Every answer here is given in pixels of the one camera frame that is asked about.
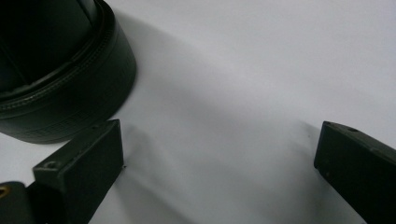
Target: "white backdrop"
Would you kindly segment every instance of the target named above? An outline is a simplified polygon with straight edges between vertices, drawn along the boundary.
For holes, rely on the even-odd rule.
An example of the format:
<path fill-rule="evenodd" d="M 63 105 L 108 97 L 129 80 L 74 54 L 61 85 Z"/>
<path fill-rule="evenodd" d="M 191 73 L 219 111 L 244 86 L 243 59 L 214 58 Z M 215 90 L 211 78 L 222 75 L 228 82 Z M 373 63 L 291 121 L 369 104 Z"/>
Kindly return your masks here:
<path fill-rule="evenodd" d="M 108 0 L 138 78 L 92 224 L 361 224 L 313 167 L 323 120 L 396 147 L 394 1 Z M 62 144 L 0 135 L 0 182 Z"/>

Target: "white surface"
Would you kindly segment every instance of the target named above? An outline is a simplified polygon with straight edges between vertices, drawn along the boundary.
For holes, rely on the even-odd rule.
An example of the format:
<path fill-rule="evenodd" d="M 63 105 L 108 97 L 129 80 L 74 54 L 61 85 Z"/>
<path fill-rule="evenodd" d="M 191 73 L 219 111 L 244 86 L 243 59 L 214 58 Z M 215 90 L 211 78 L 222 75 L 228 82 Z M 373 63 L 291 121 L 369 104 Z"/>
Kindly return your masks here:
<path fill-rule="evenodd" d="M 394 1 L 107 2 L 138 79 L 91 223 L 363 223 L 313 159 L 323 120 L 396 147 Z M 0 182 L 60 147 L 0 141 Z"/>

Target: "black leather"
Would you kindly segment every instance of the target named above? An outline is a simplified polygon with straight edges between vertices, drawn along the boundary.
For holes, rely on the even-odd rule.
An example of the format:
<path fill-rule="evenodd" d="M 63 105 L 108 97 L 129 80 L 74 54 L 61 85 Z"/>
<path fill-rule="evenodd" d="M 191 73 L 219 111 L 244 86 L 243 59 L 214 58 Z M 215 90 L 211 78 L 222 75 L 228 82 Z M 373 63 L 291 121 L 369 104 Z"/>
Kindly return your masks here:
<path fill-rule="evenodd" d="M 70 139 L 122 105 L 135 60 L 103 0 L 6 0 L 0 7 L 0 132 Z"/>
<path fill-rule="evenodd" d="M 93 0 L 6 0 L 0 7 L 0 91 L 39 80 L 92 35 Z"/>

